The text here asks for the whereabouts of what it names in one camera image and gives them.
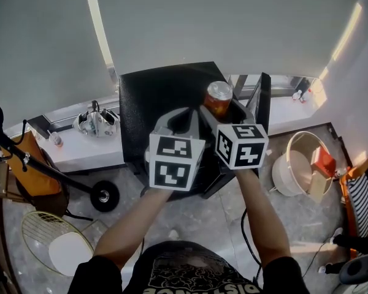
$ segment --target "wire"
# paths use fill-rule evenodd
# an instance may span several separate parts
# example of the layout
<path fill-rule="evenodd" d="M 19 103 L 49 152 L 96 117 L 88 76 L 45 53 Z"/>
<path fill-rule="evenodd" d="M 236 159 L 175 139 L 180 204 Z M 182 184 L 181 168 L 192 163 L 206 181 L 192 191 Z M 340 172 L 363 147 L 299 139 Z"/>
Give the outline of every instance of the wire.
<path fill-rule="evenodd" d="M 315 255 L 313 256 L 313 258 L 312 258 L 312 260 L 311 260 L 311 263 L 309 264 L 309 266 L 308 266 L 308 268 L 307 268 L 306 272 L 304 273 L 304 275 L 302 276 L 302 278 L 304 278 L 304 277 L 305 277 L 305 275 L 307 274 L 307 272 L 308 272 L 309 268 L 311 268 L 311 265 L 312 265 L 313 261 L 315 260 L 316 255 L 317 255 L 317 254 L 319 254 L 320 249 L 321 249 L 321 248 L 322 248 L 322 247 L 327 243 L 327 240 L 328 240 L 329 238 L 332 238 L 332 236 L 330 236 L 330 237 L 328 237 L 328 238 L 326 238 L 326 239 L 324 240 L 323 244 L 319 247 L 318 251 L 317 251 L 317 252 L 315 253 Z"/>
<path fill-rule="evenodd" d="M 260 271 L 262 269 L 262 265 L 261 265 L 260 261 L 256 258 L 255 254 L 253 253 L 252 248 L 250 246 L 250 242 L 248 241 L 248 238 L 247 238 L 247 236 L 246 236 L 246 234 L 244 232 L 244 219 L 245 219 L 245 215 L 246 214 L 247 214 L 247 209 L 244 210 L 244 213 L 243 213 L 243 215 L 241 217 L 241 233 L 243 233 L 244 240 L 245 240 L 245 242 L 246 242 L 246 244 L 248 246 L 248 249 L 250 250 L 250 253 L 251 253 L 253 259 L 259 265 L 258 273 L 256 273 L 256 281 L 257 281 L 259 279 L 259 275 L 260 275 Z"/>

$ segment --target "can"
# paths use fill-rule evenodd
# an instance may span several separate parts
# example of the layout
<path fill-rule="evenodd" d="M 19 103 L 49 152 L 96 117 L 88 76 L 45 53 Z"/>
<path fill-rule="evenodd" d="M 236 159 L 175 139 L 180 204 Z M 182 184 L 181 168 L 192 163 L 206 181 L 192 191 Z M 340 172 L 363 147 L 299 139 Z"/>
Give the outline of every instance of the can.
<path fill-rule="evenodd" d="M 204 105 L 217 118 L 223 118 L 233 97 L 233 89 L 224 81 L 213 81 L 207 88 Z"/>

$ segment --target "gray floor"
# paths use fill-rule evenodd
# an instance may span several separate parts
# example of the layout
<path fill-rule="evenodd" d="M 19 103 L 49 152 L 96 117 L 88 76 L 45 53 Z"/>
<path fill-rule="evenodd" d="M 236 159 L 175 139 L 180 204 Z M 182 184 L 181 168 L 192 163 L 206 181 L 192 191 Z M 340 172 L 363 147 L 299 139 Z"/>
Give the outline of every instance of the gray floor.
<path fill-rule="evenodd" d="M 339 143 L 332 139 L 326 126 L 317 127 L 310 131 L 324 141 L 331 154 L 337 159 L 338 166 L 346 164 Z M 264 166 L 260 170 L 260 180 L 265 193 L 270 198 L 288 232 L 293 257 L 298 261 L 302 273 L 304 273 L 324 240 L 331 236 L 337 227 L 341 226 L 343 210 L 340 204 L 340 187 L 337 183 L 333 183 L 319 205 L 304 195 L 288 198 L 278 192 L 268 192 L 274 186 L 271 178 L 272 164 L 285 151 L 290 137 L 291 135 L 284 135 L 270 139 L 269 149 L 272 152 L 266 157 Z M 106 230 L 104 224 L 112 225 L 127 212 L 138 199 L 143 187 L 127 168 L 97 172 L 76 178 L 90 185 L 101 179 L 109 179 L 120 188 L 120 204 L 108 214 L 101 214 L 93 209 L 86 194 L 78 190 L 71 192 L 69 205 L 71 212 L 100 220 L 83 232 L 95 245 L 98 238 Z M 247 249 L 240 229 L 240 218 L 244 208 L 245 205 L 236 179 L 233 179 L 208 200 L 190 197 L 167 203 L 147 233 L 145 247 L 167 240 L 170 232 L 175 230 L 180 239 L 194 241 L 211 249 L 236 267 L 244 277 L 252 279 L 258 267 Z M 4 202 L 7 244 L 17 280 L 25 294 L 66 293 L 71 278 L 47 270 L 37 262 L 23 244 L 20 236 L 21 219 L 24 214 L 31 210 L 33 208 L 28 205 L 10 201 Z M 88 225 L 84 220 L 70 219 L 70 222 L 81 230 Z M 247 221 L 245 229 L 252 243 Z M 311 293 L 331 293 L 338 284 L 335 276 L 317 273 L 318 267 L 328 262 L 334 248 L 335 246 L 329 244 L 322 247 L 322 251 L 316 256 L 305 276 L 305 283 Z M 131 278 L 132 267 L 138 256 L 139 254 L 135 254 L 122 271 L 124 287 Z M 262 275 L 259 280 L 260 284 L 263 284 Z"/>

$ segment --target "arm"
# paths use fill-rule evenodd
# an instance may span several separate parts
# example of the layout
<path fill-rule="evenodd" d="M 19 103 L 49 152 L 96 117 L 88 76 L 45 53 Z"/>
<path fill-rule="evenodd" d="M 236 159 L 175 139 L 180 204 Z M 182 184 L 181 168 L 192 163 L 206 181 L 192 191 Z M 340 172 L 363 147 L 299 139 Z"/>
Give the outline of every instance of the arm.
<path fill-rule="evenodd" d="M 149 189 L 124 217 L 101 236 L 94 256 L 106 257 L 122 269 L 171 194 L 171 190 Z"/>
<path fill-rule="evenodd" d="M 262 267 L 280 257 L 290 257 L 288 236 L 269 199 L 262 192 L 258 177 L 252 170 L 237 170 L 236 176 Z"/>

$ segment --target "white cube with black pattern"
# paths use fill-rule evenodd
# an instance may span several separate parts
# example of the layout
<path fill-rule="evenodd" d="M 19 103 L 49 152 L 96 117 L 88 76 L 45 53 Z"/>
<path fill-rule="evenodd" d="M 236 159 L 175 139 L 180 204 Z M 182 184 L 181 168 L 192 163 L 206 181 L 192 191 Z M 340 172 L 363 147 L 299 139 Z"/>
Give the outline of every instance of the white cube with black pattern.
<path fill-rule="evenodd" d="M 215 152 L 231 170 L 261 167 L 268 144 L 261 124 L 217 126 Z"/>
<path fill-rule="evenodd" d="M 204 145 L 204 140 L 150 134 L 150 187 L 189 191 Z"/>

